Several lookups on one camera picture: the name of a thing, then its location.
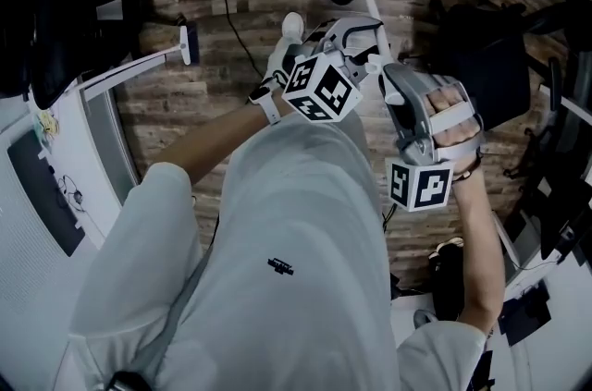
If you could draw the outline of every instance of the fisheye view of person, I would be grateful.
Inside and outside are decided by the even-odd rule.
[[[592,386],[592,0],[0,0],[0,391]]]

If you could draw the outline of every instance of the wooden floor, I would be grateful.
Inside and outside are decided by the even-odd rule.
[[[483,0],[442,0],[445,6]],[[546,5],[549,0],[489,0],[496,5],[522,2],[529,10]],[[385,21],[393,54],[401,50],[423,53],[437,27],[428,17],[429,0],[377,0]],[[244,104],[258,81],[245,53],[226,22],[224,0],[154,0],[158,13],[175,17],[183,13],[195,19],[199,27],[202,63],[185,67],[170,63],[142,75],[117,89],[117,106],[122,117],[131,153],[143,174],[160,149],[188,129],[211,117],[219,116]],[[280,24],[289,11],[304,17],[307,30],[332,17],[364,13],[364,1],[339,7],[328,0],[229,0],[232,19],[253,53],[257,66],[265,70],[266,58],[280,36]],[[174,33],[163,27],[146,25],[142,49],[146,52],[168,47]],[[545,61],[551,55],[565,59],[560,38],[527,37],[529,52]],[[534,128],[541,118],[544,100],[536,92],[537,77],[531,77],[532,110],[487,134],[487,154],[483,160],[493,208],[503,219],[519,197],[521,181],[502,176],[504,168],[514,166],[526,145],[525,128]],[[384,158],[396,154],[394,128],[381,101],[376,80],[363,84],[364,100],[357,111],[362,117],[371,150],[372,167],[384,200]],[[220,190],[227,162],[219,165],[194,187],[195,213],[208,242],[216,223]],[[439,242],[460,231],[454,202],[430,214],[407,214],[398,211],[388,226],[388,252],[391,271],[401,278],[404,287],[421,286],[427,279],[427,255]]]

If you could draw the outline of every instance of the white t-shirt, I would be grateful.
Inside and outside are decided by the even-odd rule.
[[[357,116],[319,126],[292,115],[233,153],[214,249],[158,389],[466,389],[486,340],[479,330],[429,324],[396,348],[366,149]],[[201,254],[189,177],[152,166],[75,312],[71,343],[90,389],[158,335]]]

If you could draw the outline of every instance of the black and white marker cube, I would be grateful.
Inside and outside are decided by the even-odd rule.
[[[444,207],[448,203],[454,163],[408,165],[387,158],[388,196],[407,212]]]
[[[282,98],[312,123],[341,121],[362,94],[324,54],[294,66]]]

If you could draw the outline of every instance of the white strap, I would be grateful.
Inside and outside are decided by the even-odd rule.
[[[260,98],[259,100],[253,101],[253,103],[263,108],[265,116],[267,116],[267,120],[269,120],[269,125],[275,125],[281,119],[281,115],[279,114],[278,108],[276,107],[276,103],[274,102],[271,93],[265,97]]]

